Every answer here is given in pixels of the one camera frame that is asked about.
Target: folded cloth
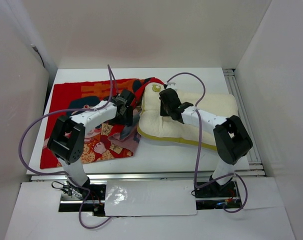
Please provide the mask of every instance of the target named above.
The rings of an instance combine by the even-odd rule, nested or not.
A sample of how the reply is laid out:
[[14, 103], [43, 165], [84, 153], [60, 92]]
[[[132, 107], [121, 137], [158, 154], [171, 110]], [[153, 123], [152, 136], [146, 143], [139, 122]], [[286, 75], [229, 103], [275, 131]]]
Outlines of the folded cloth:
[[[138, 133], [152, 140], [198, 145], [199, 129], [197, 127], [174, 121], [169, 116], [160, 115], [159, 92], [162, 90], [164, 90], [164, 86], [158, 83], [149, 83], [145, 87], [142, 111], [137, 127]], [[182, 103], [195, 104], [201, 97], [200, 94], [181, 90], [178, 90], [177, 94]], [[236, 100], [230, 94], [207, 93], [198, 104], [198, 108], [223, 117], [238, 115]], [[202, 146], [217, 150], [212, 133], [202, 132]]]
[[[139, 106], [142, 97], [140, 90], [144, 88], [149, 81], [161, 81], [156, 78], [148, 79], [119, 79], [117, 87], [119, 92], [127, 89], [136, 96], [134, 112], [141, 111]], [[56, 84], [53, 88], [51, 104], [49, 112], [61, 109], [74, 108], [92, 108], [101, 100], [108, 97], [110, 93], [110, 81], [97, 82], [75, 82]], [[113, 95], [116, 94], [116, 88], [113, 86]], [[80, 112], [67, 112], [67, 116], [79, 114]], [[55, 122], [59, 115], [52, 115], [48, 118], [45, 131], [45, 140], [43, 144], [42, 154], [40, 158], [40, 168], [56, 168], [61, 167], [57, 158], [47, 148], [48, 139], [52, 133]], [[115, 158], [131, 157], [135, 154], [140, 141], [140, 135], [137, 133], [137, 116], [134, 117], [135, 125], [129, 129], [124, 125], [109, 125], [103, 123], [89, 131], [84, 139], [83, 153], [81, 162], [83, 164], [93, 163], [102, 160], [110, 160]]]

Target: white backdrop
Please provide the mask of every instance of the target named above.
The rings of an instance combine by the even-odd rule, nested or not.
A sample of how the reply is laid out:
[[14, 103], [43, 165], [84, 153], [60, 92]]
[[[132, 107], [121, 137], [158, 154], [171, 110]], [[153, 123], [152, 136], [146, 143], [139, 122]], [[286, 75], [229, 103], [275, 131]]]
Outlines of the white backdrop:
[[[48, 72], [0, 15], [0, 240], [4, 239], [26, 170], [18, 158], [19, 139], [42, 115]], [[29, 161], [38, 129], [27, 136], [23, 153]]]
[[261, 160], [303, 240], [303, 0], [273, 0], [236, 79]]
[[235, 68], [271, 0], [22, 0], [60, 69]]

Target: green trim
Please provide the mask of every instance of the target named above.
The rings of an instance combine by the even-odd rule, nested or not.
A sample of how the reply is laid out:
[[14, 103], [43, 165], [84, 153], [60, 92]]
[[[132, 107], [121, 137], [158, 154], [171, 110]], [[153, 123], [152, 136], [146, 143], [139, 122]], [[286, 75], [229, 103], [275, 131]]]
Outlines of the green trim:
[[[142, 98], [143, 98], [143, 101], [142, 101], [143, 104], [141, 105], [141, 115], [143, 115], [143, 113], [145, 112], [145, 94], [142, 96]], [[145, 137], [147, 139], [151, 139], [151, 140], [174, 142], [174, 143], [189, 144], [189, 145], [198, 146], [198, 141], [186, 140], [182, 137], [157, 137], [157, 136], [149, 135], [149, 134], [147, 134], [147, 133], [145, 133], [141, 130], [139, 123], [137, 125], [137, 132], [140, 135], [142, 135], [143, 137]], [[207, 149], [217, 151], [217, 147], [215, 145], [210, 145], [210, 144], [202, 142], [201, 146], [203, 148], [207, 148]]]

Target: patterned fabric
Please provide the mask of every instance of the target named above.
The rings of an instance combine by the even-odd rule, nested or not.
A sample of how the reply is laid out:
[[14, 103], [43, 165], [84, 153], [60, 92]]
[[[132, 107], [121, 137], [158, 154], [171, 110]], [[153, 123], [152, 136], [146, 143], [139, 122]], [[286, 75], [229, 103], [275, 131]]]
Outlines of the patterned fabric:
[[[157, 78], [148, 79], [120, 79], [117, 80], [119, 92], [127, 89], [133, 93], [138, 92], [136, 101], [139, 103], [145, 87], [149, 81], [160, 82]], [[99, 82], [76, 82], [63, 83], [54, 85], [51, 105], [49, 112], [60, 109], [74, 108], [91, 108], [97, 105], [101, 100], [108, 97], [110, 93], [110, 81]], [[134, 118], [139, 118], [141, 107], [138, 105], [134, 110]], [[67, 116], [79, 114], [80, 112], [67, 112]], [[57, 158], [47, 148], [48, 139], [54, 128], [55, 122], [59, 115], [52, 115], [48, 118], [45, 140], [40, 159], [40, 168], [56, 168], [61, 167]], [[137, 124], [130, 129], [126, 128], [124, 133], [124, 125], [109, 125], [103, 123], [92, 129], [84, 139], [83, 153], [81, 162], [83, 164], [93, 163], [97, 161], [110, 160], [115, 158], [127, 158], [134, 155], [140, 140], [140, 135], [137, 133]]]

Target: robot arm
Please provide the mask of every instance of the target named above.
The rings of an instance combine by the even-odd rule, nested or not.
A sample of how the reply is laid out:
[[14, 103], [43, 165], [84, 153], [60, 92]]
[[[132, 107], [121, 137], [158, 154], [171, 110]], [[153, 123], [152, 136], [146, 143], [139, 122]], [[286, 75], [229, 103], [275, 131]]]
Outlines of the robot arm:
[[85, 134], [96, 126], [109, 121], [110, 124], [132, 125], [133, 102], [135, 95], [124, 89], [120, 95], [113, 97], [111, 101], [100, 110], [107, 102], [101, 101], [91, 111], [80, 114], [60, 116], [52, 130], [47, 147], [58, 158], [64, 171], [79, 186], [89, 188], [90, 180], [86, 175], [81, 156], [84, 150]]
[[[161, 116], [171, 117], [182, 124], [200, 127], [197, 108], [189, 102], [181, 103], [173, 86], [161, 91], [159, 97]], [[221, 158], [210, 178], [215, 179], [233, 173], [237, 161], [253, 147], [253, 142], [241, 119], [235, 115], [231, 117], [218, 116], [200, 109], [198, 112], [201, 118], [201, 128], [214, 135], [217, 152]], [[216, 181], [219, 185], [218, 188], [223, 188], [231, 178], [231, 176], [224, 177]]]

